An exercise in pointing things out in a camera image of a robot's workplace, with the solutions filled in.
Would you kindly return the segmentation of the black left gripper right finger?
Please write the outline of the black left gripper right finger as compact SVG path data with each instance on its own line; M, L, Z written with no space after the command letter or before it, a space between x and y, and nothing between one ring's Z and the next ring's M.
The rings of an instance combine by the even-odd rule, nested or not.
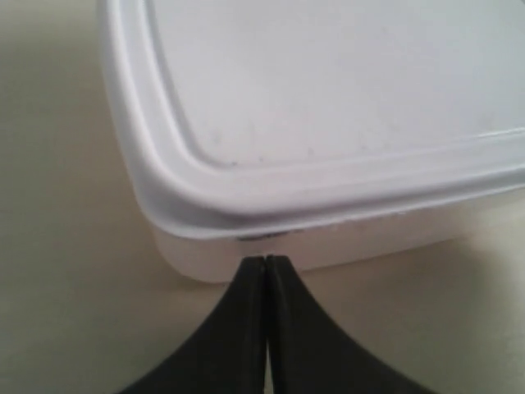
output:
M427 393L379 360L318 304L286 256L266 258L266 319L276 393Z

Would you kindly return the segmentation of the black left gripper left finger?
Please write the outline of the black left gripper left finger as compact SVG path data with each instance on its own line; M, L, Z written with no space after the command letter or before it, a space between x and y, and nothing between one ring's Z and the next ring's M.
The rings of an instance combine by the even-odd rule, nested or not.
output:
M225 294L170 356L122 392L262 393L267 329L263 257L243 259Z

